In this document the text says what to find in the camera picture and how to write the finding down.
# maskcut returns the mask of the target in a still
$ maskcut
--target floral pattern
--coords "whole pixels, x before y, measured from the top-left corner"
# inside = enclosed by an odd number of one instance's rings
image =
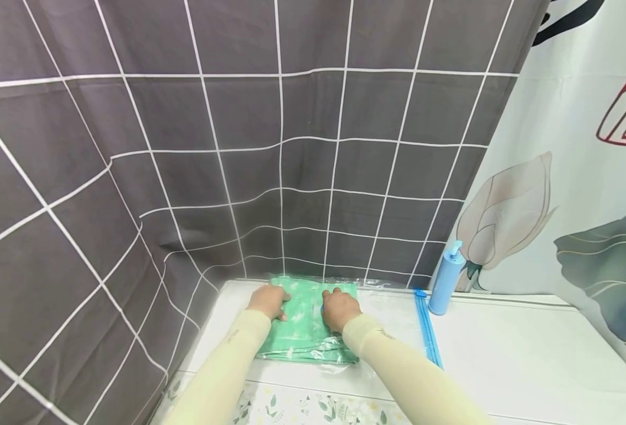
[[[527,247],[545,228],[550,203],[551,152],[500,171],[483,183],[457,224],[467,260],[457,290],[484,290],[479,278]]]
[[[187,372],[174,375],[151,425],[162,424],[192,378]],[[247,382],[229,425],[267,424],[403,425],[410,421],[393,401]]]

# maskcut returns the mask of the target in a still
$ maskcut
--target white floral shower curtain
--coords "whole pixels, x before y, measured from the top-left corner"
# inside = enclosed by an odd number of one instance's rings
[[[555,0],[451,238],[459,290],[555,294],[626,361],[626,0]]]

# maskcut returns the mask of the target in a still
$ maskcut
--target white grid line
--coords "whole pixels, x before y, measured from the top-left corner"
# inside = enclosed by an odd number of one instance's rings
[[[81,248],[79,247],[79,245],[77,245],[76,241],[74,240],[74,238],[71,236],[71,234],[67,231],[67,229],[65,228],[65,226],[63,225],[63,223],[61,222],[61,220],[58,219],[58,217],[56,216],[56,214],[54,213],[54,211],[51,209],[51,207],[48,205],[48,203],[46,202],[46,200],[44,199],[44,197],[41,195],[41,193],[39,192],[39,190],[36,188],[36,186],[34,185],[34,183],[32,183],[32,180],[30,180],[30,178],[28,177],[28,175],[25,173],[25,170],[23,170],[22,166],[19,164],[19,162],[16,160],[15,156],[13,155],[12,152],[9,151],[8,147],[6,146],[6,144],[4,143],[4,141],[1,139],[0,137],[0,148],[1,150],[4,152],[5,156],[8,158],[8,160],[12,163],[13,167],[16,169],[16,171],[18,172],[18,174],[21,176],[21,178],[23,180],[25,180],[25,183],[28,185],[28,187],[30,188],[30,190],[32,191],[32,193],[34,193],[35,197],[37,198],[37,200],[39,200],[39,202],[41,203],[41,206],[43,206],[43,209],[46,210],[46,212],[49,214],[50,218],[53,220],[53,222],[57,225],[57,227],[61,230],[61,232],[63,233],[63,236],[65,236],[68,240],[68,242],[70,242],[70,244],[72,245],[72,248],[75,249],[75,251],[77,252],[77,255],[80,256],[81,260],[85,263],[86,267],[90,270],[90,272],[93,274],[93,276],[95,277],[95,279],[98,282],[98,288],[102,289],[105,294],[107,295],[107,298],[110,299],[111,303],[113,306],[115,306],[115,309],[119,312],[121,318],[124,320],[124,322],[126,323],[126,326],[129,327],[129,330],[133,333],[134,335],[134,341],[138,341],[138,343],[141,345],[141,348],[143,349],[144,353],[146,354],[146,356],[148,357],[148,361],[150,361],[155,367],[160,368],[161,371],[163,371],[165,373],[165,376],[168,377],[167,371],[165,370],[165,368],[162,368],[160,366],[160,364],[158,364],[157,362],[155,362],[152,357],[150,356],[150,354],[148,354],[148,350],[146,348],[146,346],[143,343],[143,340],[141,340],[138,335],[136,334],[135,330],[133,329],[133,326],[131,325],[131,323],[129,322],[129,319],[126,317],[126,315],[124,314],[124,311],[122,310],[121,306],[117,303],[115,297],[112,296],[110,290],[107,288],[107,286],[105,285],[105,281],[99,276],[98,272],[95,270],[95,268],[93,267],[93,265],[90,263],[89,259],[86,258],[86,255],[84,255],[84,252],[81,250]],[[82,304],[80,305],[80,308],[86,303],[86,301],[82,301]]]
[[[278,177],[280,178],[280,241],[282,248],[282,274],[287,274],[285,267],[285,202],[282,199],[282,138],[285,137],[285,101],[282,97],[282,52],[280,49],[280,14],[278,13],[278,0],[273,0],[275,9],[275,37],[276,46],[278,48],[278,84],[280,85],[280,158],[278,159]]]
[[[511,0],[509,3],[509,9],[507,9],[507,14],[504,17],[504,21],[502,22],[502,27],[500,28],[500,33],[497,34],[497,41],[495,42],[495,47],[493,48],[493,52],[490,55],[490,60],[488,61],[488,66],[486,67],[486,72],[490,71],[490,68],[493,66],[493,59],[495,59],[495,54],[497,52],[498,46],[500,46],[500,40],[502,39],[502,34],[504,32],[504,28],[507,25],[507,21],[509,20],[509,15],[511,14],[511,9],[514,7],[514,0]],[[412,268],[412,274],[410,275],[410,279],[407,281],[406,288],[410,287],[410,283],[412,282],[412,276],[415,275],[415,271],[417,270],[417,266],[419,265],[419,260],[422,257],[422,253],[424,252],[424,247],[426,246],[426,242],[429,240],[429,236],[431,235],[431,230],[433,229],[433,224],[436,220],[436,216],[438,215],[438,211],[440,210],[440,206],[443,203],[443,197],[448,191],[448,184],[450,184],[450,180],[452,178],[452,172],[455,170],[455,166],[457,165],[457,158],[459,158],[459,153],[462,149],[462,144],[464,144],[464,140],[467,138],[467,134],[469,133],[469,128],[471,125],[471,121],[474,119],[474,113],[476,112],[476,107],[478,106],[478,100],[481,97],[481,93],[483,93],[483,86],[485,85],[485,81],[487,78],[487,74],[483,75],[480,86],[478,88],[478,94],[476,94],[476,98],[474,100],[474,104],[471,107],[471,112],[469,113],[469,119],[467,120],[467,125],[464,128],[464,133],[462,134],[462,139],[460,140],[460,146],[457,148],[457,153],[455,154],[455,160],[452,161],[452,166],[450,168],[450,173],[448,174],[448,178],[446,179],[445,185],[443,186],[443,193],[441,194],[441,200],[438,201],[438,205],[436,206],[436,210],[433,214],[433,218],[431,218],[431,223],[429,224],[429,231],[426,232],[426,237],[424,239],[424,244],[422,245],[422,249],[419,251],[419,255],[417,256],[417,260],[415,262],[415,266]]]
[[[131,425],[134,425],[136,423],[136,421],[138,420],[138,418],[141,416],[141,413],[143,413],[146,410],[146,407],[148,406],[148,404],[150,404],[151,399],[155,396],[155,394],[157,394],[157,392],[159,391],[160,388],[162,388],[162,384],[164,383],[164,379],[161,379],[159,381],[159,384],[157,384],[157,387],[155,389],[155,392],[153,392],[150,397],[148,398],[148,401],[143,405],[143,407],[141,408],[141,411],[138,412],[138,415],[136,415],[136,417],[133,418],[133,421],[131,422]],[[162,398],[160,398],[157,403],[155,403],[155,407],[152,408],[151,411],[157,411],[157,408],[159,407],[160,402],[162,401]]]
[[[190,31],[191,39],[193,41],[193,50],[195,50],[195,60],[197,61],[197,71],[202,73],[202,63],[200,62],[200,51],[197,50],[197,40],[195,40],[195,28],[193,28],[193,19],[190,14],[190,6],[188,0],[183,1],[188,15],[188,30]],[[226,198],[228,200],[228,208],[230,209],[230,215],[233,219],[233,225],[235,227],[235,234],[237,238],[240,238],[240,230],[237,228],[237,220],[235,219],[235,211],[233,211],[233,205],[231,204],[230,191],[228,190],[228,180],[226,179],[225,170],[223,169],[223,161],[221,161],[221,149],[219,148],[219,139],[216,137],[216,127],[214,126],[214,116],[211,113],[211,107],[209,106],[209,92],[207,92],[207,85],[204,81],[204,76],[200,77],[202,83],[202,91],[204,92],[204,102],[207,106],[207,116],[209,117],[209,126],[211,127],[211,137],[214,138],[214,146],[216,147],[216,158],[219,160],[219,170],[221,171],[221,178],[223,179],[223,188],[226,191]],[[244,261],[244,254],[242,254],[242,245],[237,242],[237,247],[240,248],[240,258]],[[244,266],[244,276],[247,277],[247,267]]]
[[[4,373],[10,380],[17,382],[18,385],[25,390],[32,398],[39,402],[42,406],[51,411],[59,420],[63,421],[66,425],[77,425],[77,422],[73,421],[69,416],[65,415],[57,406],[51,403],[48,399],[44,398],[33,386],[27,384],[26,381],[21,380],[16,372],[13,372],[12,368],[8,364],[4,363],[0,359],[0,371]]]
[[[249,260],[249,259],[264,259],[264,260],[280,260],[280,259],[285,259],[285,260],[295,260],[295,261],[301,261],[301,263],[308,263],[308,264],[316,264],[317,266],[325,266],[325,263],[317,263],[316,261],[310,261],[310,260],[303,260],[303,259],[297,259],[295,257],[281,257],[281,256],[277,256],[277,257],[267,257],[267,256],[263,256],[263,255],[249,255],[244,257],[245,260]],[[232,264],[214,264],[213,266],[208,267],[204,272],[207,273],[209,272],[210,269],[213,269],[214,267],[233,267],[236,266],[238,264],[240,264],[241,261],[237,261],[236,263],[232,263]],[[359,267],[359,266],[350,266],[350,265],[336,265],[336,264],[327,264],[328,267],[345,267],[348,269],[358,269],[358,270],[365,270],[365,267]],[[383,269],[370,269],[373,272],[383,272],[383,273],[394,273],[394,274],[403,274],[404,276],[410,276],[411,273],[407,273],[407,272],[396,272],[395,270],[383,270]],[[431,277],[429,274],[415,274],[415,276],[419,276],[419,277]]]
[[[162,276],[160,277],[159,285],[157,286],[157,292],[155,292],[155,296],[152,297],[152,302],[150,303],[150,307],[148,307],[148,311],[145,314],[145,317],[143,317],[143,321],[141,322],[141,325],[138,327],[138,331],[136,331],[136,335],[139,335],[141,330],[143,330],[143,326],[145,325],[145,322],[147,321],[148,316],[150,316],[152,306],[155,305],[155,301],[157,300],[157,295],[159,295],[159,290],[163,286],[162,282],[164,282],[164,274],[162,274]],[[129,354],[131,353],[131,350],[133,350],[133,346],[135,345],[135,342],[136,340],[134,338],[134,340],[131,341],[131,345],[129,346],[129,350],[126,352],[124,359],[122,359],[122,362],[119,364],[119,367],[117,367],[115,374],[112,376],[112,379],[107,384],[106,388],[103,390],[102,394],[100,395],[100,397],[94,404],[93,408],[91,408],[91,412],[89,413],[89,416],[86,417],[86,420],[84,421],[84,425],[87,425],[89,423],[89,421],[91,420],[91,417],[93,417],[93,413],[95,413],[95,411],[98,409],[98,406],[100,406],[100,403],[103,401],[105,395],[107,394],[107,391],[110,390],[110,387],[112,386],[113,382],[115,382],[115,380],[117,379],[117,376],[119,376],[119,373],[124,367],[124,363],[126,363],[126,360],[129,358]],[[162,381],[164,381],[165,379],[168,379],[168,377],[169,377],[168,373],[165,374],[164,376],[162,376]]]
[[[417,58],[415,59],[415,72],[412,73],[412,78],[410,79],[410,88],[407,90],[407,99],[405,101],[405,108],[403,109],[403,119],[400,123],[400,130],[398,131],[398,143],[396,144],[393,150],[393,161],[391,162],[391,169],[389,171],[389,180],[386,183],[386,192],[384,193],[384,201],[382,202],[382,210],[379,213],[379,222],[377,222],[377,231],[374,234],[374,241],[372,241],[372,250],[370,251],[370,259],[368,259],[367,261],[367,270],[365,271],[365,279],[367,279],[367,274],[370,272],[370,265],[372,264],[372,258],[374,257],[374,249],[377,246],[377,239],[379,238],[379,231],[382,228],[382,220],[384,219],[386,201],[389,199],[389,191],[391,189],[391,180],[393,179],[393,171],[395,170],[395,167],[396,167],[396,160],[398,159],[398,151],[400,149],[400,139],[403,138],[403,129],[405,128],[407,110],[408,108],[410,108],[410,99],[412,98],[412,89],[415,86],[417,68],[419,67],[419,59],[422,57],[422,48],[424,47],[426,29],[429,27],[429,19],[431,17],[431,9],[433,8],[433,2],[434,0],[429,0],[429,8],[428,10],[426,10],[424,30],[422,30],[422,38],[419,41],[419,48],[417,49]]]
[[[167,193],[167,189],[164,185],[164,181],[162,180],[162,175],[160,174],[159,167],[157,166],[157,161],[155,160],[155,154],[152,153],[152,146],[150,144],[150,139],[148,139],[148,133],[145,129],[145,126],[143,125],[143,120],[138,111],[138,105],[136,104],[136,101],[133,98],[133,93],[131,92],[131,87],[129,86],[129,82],[126,80],[124,68],[122,67],[122,63],[119,59],[119,54],[117,54],[117,49],[115,48],[115,42],[112,41],[112,36],[110,35],[110,30],[107,27],[107,22],[105,20],[105,16],[103,15],[103,10],[101,9],[99,0],[93,0],[93,3],[95,4],[96,9],[98,10],[98,15],[101,19],[101,23],[103,24],[103,30],[106,33],[107,41],[110,44],[110,49],[112,50],[112,55],[115,57],[115,62],[117,63],[117,68],[119,69],[119,72],[120,72],[120,77],[122,78],[122,81],[124,81],[124,86],[126,88],[126,92],[129,95],[129,100],[131,101],[133,112],[135,113],[136,119],[138,120],[138,125],[140,126],[141,133],[143,134],[143,139],[145,140],[146,146],[148,147],[148,152],[150,153],[150,157],[152,159],[152,165],[155,167],[155,173],[157,174],[157,179],[159,180],[159,184],[162,188],[162,192],[164,193],[164,198],[167,202],[167,206],[169,206],[169,211],[171,212],[171,219],[174,220],[174,227],[176,229],[176,233],[178,233],[178,241],[180,242],[181,247],[185,249],[183,237],[178,227],[178,221],[176,220],[176,216],[174,215],[174,210],[171,210],[171,201],[169,200],[169,193]],[[195,263],[195,259],[193,259],[192,255],[190,255],[189,253],[188,253],[188,258],[191,260],[193,266],[195,266],[197,273],[200,273],[200,268],[197,267],[197,264]],[[211,284],[211,282],[207,281],[207,283],[209,283],[209,285],[214,287],[216,291],[219,291],[214,285]]]
[[[215,74],[215,73],[125,73],[126,78],[158,78],[158,79],[197,79],[204,78],[277,78],[277,77],[298,77],[307,76],[317,72],[330,72],[330,71],[344,71],[357,73],[412,73],[413,70],[407,70],[406,68],[313,68],[313,70],[300,71],[300,72],[287,72],[287,73],[227,73],[227,74]],[[512,72],[484,72],[484,71],[440,71],[440,70],[417,70],[420,74],[432,74],[439,76],[491,76],[491,77],[518,77],[518,73]],[[31,78],[27,80],[7,80],[0,81],[0,89],[8,87],[22,87],[22,86],[34,86],[38,84],[51,84],[63,81],[76,81],[76,80],[103,80],[103,79],[119,79],[121,74],[82,74],[75,76],[61,76],[61,77],[44,77],[44,78]]]
[[[63,72],[61,71],[60,67],[58,66],[58,62],[56,62],[53,53],[51,52],[48,43],[45,40],[44,34],[43,32],[41,32],[41,28],[39,27],[39,24],[36,22],[36,19],[34,18],[34,14],[32,13],[32,10],[30,8],[30,5],[27,4],[27,0],[22,0],[23,4],[25,5],[25,9],[27,10],[27,14],[30,15],[30,18],[32,20],[32,23],[34,23],[35,29],[37,30],[37,34],[39,35],[41,42],[43,42],[44,44],[44,48],[46,49],[46,53],[48,53],[51,61],[53,62],[53,66],[56,68],[56,71],[58,72],[58,76],[59,77],[63,77]],[[80,118],[81,118],[81,122],[84,124],[84,128],[86,129],[86,131],[88,131],[89,137],[91,139],[91,142],[93,142],[93,146],[95,147],[95,149],[98,151],[98,155],[101,157],[101,160],[103,161],[103,164],[106,165],[106,168],[99,174],[97,174],[94,178],[92,178],[91,180],[89,180],[88,182],[86,182],[85,184],[82,184],[81,187],[77,188],[75,191],[73,191],[72,193],[68,194],[67,196],[60,198],[59,200],[55,201],[54,203],[50,204],[48,206],[49,209],[52,209],[55,205],[59,205],[59,203],[67,201],[69,198],[75,196],[77,193],[81,192],[83,189],[85,189],[86,187],[88,187],[90,184],[94,183],[95,181],[97,181],[104,173],[107,173],[108,175],[110,175],[110,178],[112,180],[112,184],[115,185],[115,188],[117,190],[117,193],[119,194],[120,199],[122,200],[122,203],[124,204],[124,207],[126,209],[126,212],[128,212],[129,214],[129,218],[131,219],[131,222],[133,222],[134,226],[137,228],[138,230],[138,234],[136,237],[136,240],[138,240],[138,236],[140,236],[141,241],[143,242],[143,245],[146,248],[146,251],[148,252],[148,255],[150,256],[150,259],[152,261],[152,265],[155,268],[155,271],[157,272],[157,275],[160,277],[160,279],[162,280],[162,285],[164,286],[165,290],[167,291],[168,294],[168,290],[166,288],[166,285],[164,283],[164,279],[162,278],[161,274],[159,273],[159,269],[157,268],[157,265],[155,264],[155,259],[152,256],[152,252],[150,251],[150,249],[147,246],[146,241],[144,240],[142,234],[140,234],[141,230],[142,230],[142,226],[143,224],[141,223],[140,225],[138,225],[136,219],[134,218],[133,214],[131,213],[131,209],[129,208],[128,204],[126,204],[126,201],[124,200],[124,195],[122,194],[119,185],[117,184],[116,180],[115,180],[115,176],[112,175],[111,172],[111,167],[112,167],[112,159],[110,159],[110,161],[107,161],[105,156],[103,155],[103,152],[101,151],[101,149],[98,147],[98,143],[96,143],[95,138],[93,137],[93,133],[90,130],[89,125],[86,123],[86,118],[84,118],[84,114],[81,112],[81,109],[79,108],[79,104],[77,104],[77,100],[74,98],[74,95],[72,94],[71,90],[70,90],[70,86],[67,85],[67,82],[65,80],[63,80],[63,86],[65,86],[65,89],[67,90],[68,95],[70,95],[70,98],[72,100],[72,104],[74,104],[74,107],[77,111],[77,113],[79,114]],[[131,244],[131,246],[129,247],[129,250],[126,251],[126,253],[124,254],[124,256],[122,256],[122,258],[120,259],[120,262],[125,258],[125,256],[128,254],[128,252],[131,250],[131,248],[133,247],[133,245],[135,244],[135,240],[134,242]],[[176,308],[176,306],[174,305],[174,303],[171,301],[171,297],[169,297],[169,303],[171,304],[171,307],[173,307],[176,310],[179,310],[178,308]]]
[[[322,142],[334,142],[336,143],[336,139],[330,138],[321,138],[318,136],[296,136],[295,138],[289,138],[283,140],[281,143],[275,143],[269,146],[261,146],[258,148],[224,148],[220,149],[220,152],[254,152],[254,151],[268,151],[268,149],[273,149],[279,147],[281,144],[294,142],[295,140],[321,140]],[[383,143],[400,143],[402,145],[415,145],[415,146],[424,146],[429,148],[457,148],[460,146],[459,143],[422,143],[422,142],[406,142],[405,140],[393,140],[393,139],[368,139],[368,138],[345,138],[339,139],[339,142],[349,142],[349,140],[359,140],[360,142],[383,142]],[[474,143],[465,143],[462,146],[467,146],[470,148],[481,148],[487,149],[488,147],[485,145],[477,145]],[[217,149],[152,149],[153,153],[216,153],[219,152]],[[123,156],[129,155],[140,155],[140,153],[148,153],[148,151],[133,151],[133,152],[124,152],[117,153],[117,155],[111,156],[112,159],[121,158]]]
[[[351,43],[351,24],[353,23],[353,0],[348,11],[348,27],[346,28],[346,50],[344,54],[344,80],[341,83],[341,100],[339,102],[339,121],[337,121],[337,138],[334,147],[334,163],[332,163],[332,184],[330,185],[330,211],[327,214],[327,233],[325,235],[325,264],[322,265],[322,278],[327,271],[327,247],[330,245],[330,222],[332,221],[332,200],[334,200],[334,178],[337,171],[337,158],[339,158],[339,142],[341,139],[341,116],[344,113],[344,95],[346,93],[346,76],[348,75],[348,51]]]
[[[139,229],[138,233],[136,234],[135,239],[133,240],[133,243],[131,243],[131,245],[129,246],[129,249],[126,250],[124,255],[122,255],[119,261],[117,261],[117,263],[112,267],[112,270],[110,270],[110,273],[108,273],[107,276],[103,278],[103,282],[107,282],[108,278],[112,276],[112,273],[114,273],[117,270],[117,268],[119,268],[119,265],[122,263],[122,261],[124,261],[124,259],[126,258],[126,255],[129,254],[131,248],[135,245],[136,241],[138,241],[138,237],[140,236],[141,231],[142,231],[142,228]],[[39,353],[35,355],[34,359],[32,359],[32,361],[29,364],[27,364],[27,366],[25,367],[25,370],[23,370],[22,373],[17,377],[17,379],[14,380],[13,384],[5,391],[5,393],[1,395],[0,404],[3,403],[6,397],[8,397],[8,395],[13,391],[13,389],[15,389],[16,386],[19,385],[19,382],[25,379],[25,376],[27,375],[27,373],[30,372],[31,368],[34,367],[34,365],[39,361],[39,359],[44,355],[44,353],[48,351],[48,349],[54,343],[54,341],[58,339],[58,336],[60,336],[61,333],[65,331],[67,325],[70,324],[72,319],[75,316],[77,316],[77,314],[81,311],[81,309],[84,308],[84,306],[88,304],[89,301],[93,298],[93,296],[96,295],[98,291],[101,289],[102,288],[100,286],[96,286],[96,288],[93,291],[91,291],[91,294],[86,296],[86,298],[83,301],[81,301],[79,305],[77,305],[75,310],[70,314],[70,316],[67,317],[65,322],[63,322],[63,324],[58,328],[58,330],[53,333],[53,336],[50,337],[48,342],[44,344],[44,347],[39,350]]]
[[[243,234],[241,236],[241,238],[245,238],[247,236],[249,236],[250,233],[257,231],[260,228],[272,228],[278,231],[283,231],[283,232],[290,232],[290,231],[313,231],[313,232],[330,232],[330,233],[336,233],[336,234],[345,234],[346,236],[354,236],[354,237],[365,237],[365,238],[374,238],[374,236],[370,236],[369,234],[357,234],[357,233],[348,233],[348,232],[341,232],[341,231],[326,231],[323,228],[313,228],[313,227],[292,227],[292,228],[280,228],[277,227],[277,225],[258,225],[257,227],[251,229],[249,232]],[[385,237],[385,236],[380,236],[378,237],[380,240],[388,240],[388,241],[401,241],[401,242],[408,242],[408,243],[423,243],[424,241],[422,240],[404,240],[403,238],[398,238],[398,237]],[[215,245],[209,245],[209,246],[202,246],[199,248],[191,248],[188,251],[201,251],[201,250],[208,250],[210,248],[215,248],[217,246],[222,246],[222,245],[228,245],[228,243],[232,243],[232,242],[237,242],[237,240],[229,240],[229,241],[225,241],[225,242],[220,242],[220,243],[216,243]],[[440,243],[440,244],[444,244],[444,241],[428,241],[428,243]],[[169,254],[167,254],[164,258],[164,261],[166,262],[166,260],[169,258],[170,255],[172,254],[178,254],[179,252],[185,252],[185,251],[171,251]]]
[[[282,188],[282,189],[283,191],[292,191],[292,192],[299,192],[299,193],[321,193],[321,192],[332,191],[332,192],[340,192],[340,193],[362,194],[368,197],[382,197],[382,198],[384,197],[383,194],[379,194],[379,193],[345,191],[344,189],[313,189],[313,191],[304,191],[304,189],[287,188],[287,187]],[[258,200],[258,198],[267,194],[268,192],[274,192],[274,191],[280,191],[280,188],[267,189],[266,191],[252,198],[251,200],[233,202],[232,205],[242,205],[242,204],[254,202]],[[387,197],[392,198],[393,200],[406,200],[406,201],[433,201],[433,202],[440,201],[440,198],[410,198],[410,197],[398,197],[394,195],[388,195]],[[453,201],[453,202],[464,202],[464,200],[458,200],[457,198],[443,198],[443,200]],[[183,206],[178,206],[178,207],[171,207],[171,209],[172,210],[206,210],[208,208],[220,208],[220,207],[227,207],[227,206],[228,206],[227,203],[214,204],[214,205],[183,205]],[[139,216],[139,218],[143,218],[144,216],[147,216],[156,212],[160,212],[160,211],[167,211],[167,210],[169,210],[168,207],[156,208],[154,210],[144,212],[143,214]]]

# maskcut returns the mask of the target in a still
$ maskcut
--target blue zipper seal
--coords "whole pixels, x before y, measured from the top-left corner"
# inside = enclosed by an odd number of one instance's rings
[[[417,316],[419,316],[419,326],[422,330],[422,339],[424,339],[424,352],[431,362],[443,369],[443,362],[441,361],[440,352],[438,350],[438,342],[436,341],[433,325],[431,325],[431,318],[429,317],[429,309],[426,307],[427,299],[428,294],[426,294],[424,290],[415,290],[415,304],[417,307]]]

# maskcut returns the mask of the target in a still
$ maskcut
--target hand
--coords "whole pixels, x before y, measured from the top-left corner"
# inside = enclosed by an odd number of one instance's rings
[[[282,287],[273,286],[268,283],[254,291],[252,299],[249,300],[249,305],[247,305],[247,310],[257,310],[268,316],[271,320],[278,318],[286,322],[287,316],[282,310],[282,302],[289,301],[291,298],[292,296],[287,294]]]
[[[360,316],[360,304],[349,294],[335,287],[330,291],[322,291],[322,320],[334,332],[344,330],[350,319]]]

